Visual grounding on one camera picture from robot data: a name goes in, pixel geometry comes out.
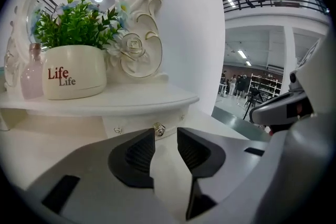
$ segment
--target pink glass bottle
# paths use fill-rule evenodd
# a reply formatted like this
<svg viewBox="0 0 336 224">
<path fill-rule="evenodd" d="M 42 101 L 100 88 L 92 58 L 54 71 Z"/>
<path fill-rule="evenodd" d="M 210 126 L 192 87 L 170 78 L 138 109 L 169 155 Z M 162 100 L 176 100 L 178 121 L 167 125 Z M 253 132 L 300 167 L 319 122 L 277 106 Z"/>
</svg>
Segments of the pink glass bottle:
<svg viewBox="0 0 336 224">
<path fill-rule="evenodd" d="M 21 90 L 24 99 L 37 98 L 43 95 L 41 45 L 32 43 L 29 45 L 29 63 L 21 74 Z"/>
</svg>

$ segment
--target person in black clothing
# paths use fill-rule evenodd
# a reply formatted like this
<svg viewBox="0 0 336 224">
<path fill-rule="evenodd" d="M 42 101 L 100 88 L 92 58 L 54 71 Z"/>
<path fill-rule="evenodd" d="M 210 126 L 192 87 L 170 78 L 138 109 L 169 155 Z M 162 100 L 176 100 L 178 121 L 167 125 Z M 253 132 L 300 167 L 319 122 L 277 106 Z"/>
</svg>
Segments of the person in black clothing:
<svg viewBox="0 0 336 224">
<path fill-rule="evenodd" d="M 243 75 L 238 81 L 237 81 L 237 96 L 240 97 L 243 94 L 243 91 L 246 86 L 246 75 Z"/>
</svg>

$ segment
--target white beam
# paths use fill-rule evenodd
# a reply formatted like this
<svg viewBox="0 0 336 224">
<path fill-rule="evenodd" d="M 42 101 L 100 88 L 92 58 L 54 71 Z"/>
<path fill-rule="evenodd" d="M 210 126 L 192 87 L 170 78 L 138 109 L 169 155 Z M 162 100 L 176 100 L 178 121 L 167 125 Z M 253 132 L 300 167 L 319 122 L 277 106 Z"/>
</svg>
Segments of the white beam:
<svg viewBox="0 0 336 224">
<path fill-rule="evenodd" d="M 296 69 L 297 65 L 293 28 L 290 26 L 284 26 L 283 28 L 283 32 L 285 33 L 285 68 L 280 94 L 288 92 L 290 84 L 289 74 Z"/>
</svg>

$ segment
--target balcony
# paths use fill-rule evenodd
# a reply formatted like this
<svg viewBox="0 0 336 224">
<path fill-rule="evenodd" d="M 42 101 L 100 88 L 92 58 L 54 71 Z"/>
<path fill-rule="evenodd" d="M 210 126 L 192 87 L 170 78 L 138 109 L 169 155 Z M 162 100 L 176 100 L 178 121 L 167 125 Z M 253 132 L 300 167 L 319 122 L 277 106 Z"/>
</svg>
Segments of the balcony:
<svg viewBox="0 0 336 224">
<path fill-rule="evenodd" d="M 305 8 L 328 15 L 329 10 L 323 0 L 223 0 L 224 12 L 256 7 L 294 7 Z"/>
</svg>

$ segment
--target flower pot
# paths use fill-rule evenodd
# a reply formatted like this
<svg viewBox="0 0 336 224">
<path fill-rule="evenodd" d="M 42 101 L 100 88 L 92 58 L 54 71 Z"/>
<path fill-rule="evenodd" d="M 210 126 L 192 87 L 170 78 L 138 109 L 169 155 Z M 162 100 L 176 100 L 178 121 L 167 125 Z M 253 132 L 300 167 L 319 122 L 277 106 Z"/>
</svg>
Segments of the flower pot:
<svg viewBox="0 0 336 224">
<path fill-rule="evenodd" d="M 46 51 L 42 74 L 47 99 L 64 100 L 92 96 L 106 86 L 106 69 L 100 49 L 69 45 Z"/>
</svg>

